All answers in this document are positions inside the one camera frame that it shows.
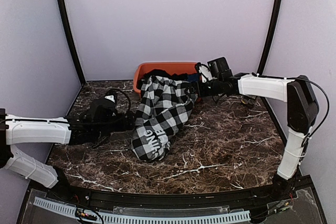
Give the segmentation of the black white plaid shirt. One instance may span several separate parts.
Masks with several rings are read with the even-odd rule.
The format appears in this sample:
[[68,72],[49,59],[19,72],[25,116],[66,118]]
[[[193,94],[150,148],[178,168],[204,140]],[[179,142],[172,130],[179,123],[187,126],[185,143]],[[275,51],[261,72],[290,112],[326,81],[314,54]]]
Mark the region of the black white plaid shirt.
[[141,87],[131,149],[137,159],[159,161],[194,108],[198,95],[190,82],[150,76]]

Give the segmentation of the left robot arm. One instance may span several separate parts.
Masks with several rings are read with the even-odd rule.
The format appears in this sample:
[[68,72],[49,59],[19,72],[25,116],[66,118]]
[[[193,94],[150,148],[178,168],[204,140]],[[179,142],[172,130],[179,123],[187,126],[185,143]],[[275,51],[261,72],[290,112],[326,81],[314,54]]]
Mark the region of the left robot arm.
[[21,151],[23,143],[53,143],[80,145],[95,143],[112,132],[133,129],[134,114],[119,113],[115,109],[85,112],[76,118],[37,119],[6,114],[1,110],[1,168],[16,172],[26,179],[34,180],[63,201],[74,197],[64,172],[57,167],[43,164]]

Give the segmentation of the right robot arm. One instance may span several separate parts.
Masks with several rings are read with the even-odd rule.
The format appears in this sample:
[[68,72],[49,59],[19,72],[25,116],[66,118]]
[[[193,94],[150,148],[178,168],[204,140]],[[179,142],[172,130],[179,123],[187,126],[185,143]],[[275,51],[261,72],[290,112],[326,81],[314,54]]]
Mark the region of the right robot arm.
[[285,198],[295,184],[295,176],[304,159],[309,140],[317,131],[314,125],[319,104],[313,87],[316,84],[306,76],[270,77],[255,73],[239,73],[230,77],[212,78],[192,85],[199,97],[218,94],[270,98],[287,105],[288,137],[277,172],[268,188],[273,200]]

